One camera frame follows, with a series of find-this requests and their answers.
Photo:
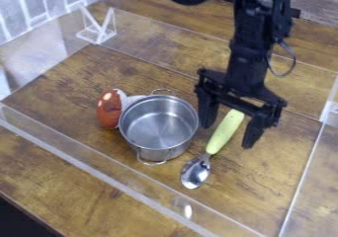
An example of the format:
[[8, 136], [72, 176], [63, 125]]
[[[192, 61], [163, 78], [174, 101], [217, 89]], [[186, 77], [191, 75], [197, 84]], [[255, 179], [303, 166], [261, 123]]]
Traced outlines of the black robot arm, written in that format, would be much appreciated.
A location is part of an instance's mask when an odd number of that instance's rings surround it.
[[291, 28], [290, 0], [233, 0], [235, 33], [227, 70], [202, 68], [195, 85], [201, 125], [214, 124], [225, 105], [247, 116], [242, 147], [249, 149], [265, 129], [279, 124], [286, 100], [266, 86], [274, 45], [283, 45]]

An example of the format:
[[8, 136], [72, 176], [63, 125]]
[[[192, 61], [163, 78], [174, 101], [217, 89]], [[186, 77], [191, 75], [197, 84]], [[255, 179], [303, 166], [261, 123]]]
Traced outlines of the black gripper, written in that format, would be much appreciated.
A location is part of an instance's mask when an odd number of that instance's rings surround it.
[[226, 72], [207, 68], [198, 70], [195, 85], [198, 97], [199, 124], [209, 128], [218, 116], [219, 105], [243, 112], [251, 117], [247, 124], [242, 147], [250, 149], [261, 139], [265, 130], [279, 124], [282, 99], [265, 84], [270, 66], [270, 52], [242, 44], [230, 44], [231, 54]]

